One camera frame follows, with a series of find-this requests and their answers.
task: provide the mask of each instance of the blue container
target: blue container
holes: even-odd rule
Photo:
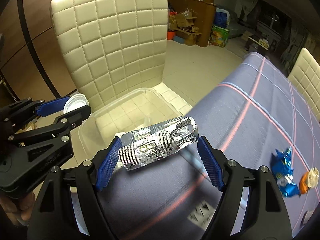
[[[175,35],[175,36],[173,37],[173,40],[176,41],[176,42],[178,42],[178,43],[180,43],[180,44],[184,44],[184,39],[178,37],[177,35]]]

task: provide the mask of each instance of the white leather chair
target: white leather chair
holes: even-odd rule
[[[306,48],[302,48],[288,79],[304,96],[320,121],[320,66]]]
[[[167,0],[52,0],[51,16],[70,76],[92,112],[140,87],[169,90],[161,83]],[[176,101],[182,114],[191,109]]]

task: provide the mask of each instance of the table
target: table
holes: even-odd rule
[[[253,42],[257,43],[258,45],[260,45],[261,47],[263,47],[265,50],[268,50],[267,47],[263,46],[259,40],[255,40],[254,38],[252,38],[251,36],[249,36],[249,39],[252,40]]]
[[[320,125],[291,83],[268,60],[250,53],[187,116],[200,135],[243,167],[269,166],[275,148],[293,147],[294,181],[320,168]],[[200,239],[204,230],[188,219],[200,202],[217,207],[221,193],[206,177],[192,144],[141,169],[115,172],[97,193],[103,213],[119,239]],[[241,228],[248,189],[233,233]],[[307,210],[319,202],[319,189],[286,198],[293,234]]]
[[[248,54],[189,115],[213,147],[242,166],[269,166],[275,148],[285,150],[292,146],[296,183],[309,168],[320,167],[318,121],[295,87],[258,53]],[[284,201],[295,235],[303,214],[319,203],[319,189]]]

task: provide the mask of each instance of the plastic storage container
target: plastic storage container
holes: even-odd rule
[[[109,146],[115,133],[129,132],[182,114],[158,92],[136,89],[94,112],[80,126],[79,138],[92,158]]]

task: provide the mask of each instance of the foil packaging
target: foil packaging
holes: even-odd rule
[[[300,194],[299,188],[293,182],[293,169],[291,168],[292,148],[287,148],[284,152],[276,150],[276,161],[271,167],[280,192],[284,197],[292,197]]]
[[[129,171],[174,154],[198,138],[195,120],[187,117],[169,123],[162,130],[120,148],[118,154],[124,168]]]
[[[154,125],[150,125],[144,128],[136,129],[128,133],[125,133],[124,135],[121,136],[122,146],[124,147],[124,146],[127,146],[128,144],[139,141],[151,134],[159,132],[160,130],[170,126],[171,124],[175,124],[181,121],[182,119],[183,119],[183,116],[178,116],[164,122],[160,122]]]

